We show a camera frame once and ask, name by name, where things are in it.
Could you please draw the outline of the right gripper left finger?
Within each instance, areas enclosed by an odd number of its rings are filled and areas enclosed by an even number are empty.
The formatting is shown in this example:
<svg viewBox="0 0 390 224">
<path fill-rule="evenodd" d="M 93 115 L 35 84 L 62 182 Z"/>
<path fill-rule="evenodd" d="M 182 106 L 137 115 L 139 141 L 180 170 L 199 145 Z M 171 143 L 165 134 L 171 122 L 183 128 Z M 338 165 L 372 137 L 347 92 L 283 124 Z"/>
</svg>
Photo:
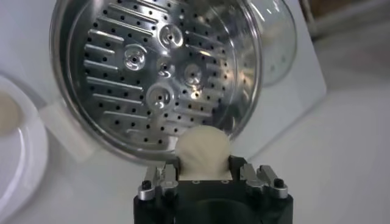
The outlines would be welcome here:
<svg viewBox="0 0 390 224">
<path fill-rule="evenodd" d="M 144 180 L 138 186 L 138 199 L 151 201 L 161 196 L 167 200 L 175 198 L 179 185 L 179 176 L 179 158 L 168 160 L 161 169 L 157 166 L 148 167 Z"/>
</svg>

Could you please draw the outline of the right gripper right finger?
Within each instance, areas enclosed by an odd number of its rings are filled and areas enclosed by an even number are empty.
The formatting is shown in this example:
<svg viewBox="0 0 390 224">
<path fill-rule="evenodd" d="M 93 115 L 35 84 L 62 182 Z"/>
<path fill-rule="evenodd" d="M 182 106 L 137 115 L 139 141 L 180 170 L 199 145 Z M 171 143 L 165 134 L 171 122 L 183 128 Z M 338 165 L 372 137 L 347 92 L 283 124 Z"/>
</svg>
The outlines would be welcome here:
<svg viewBox="0 0 390 224">
<path fill-rule="evenodd" d="M 288 187 L 269 165 L 254 167 L 244 158 L 229 156 L 229 171 L 233 181 L 243 181 L 247 190 L 258 191 L 276 199 L 288 198 Z"/>
</svg>

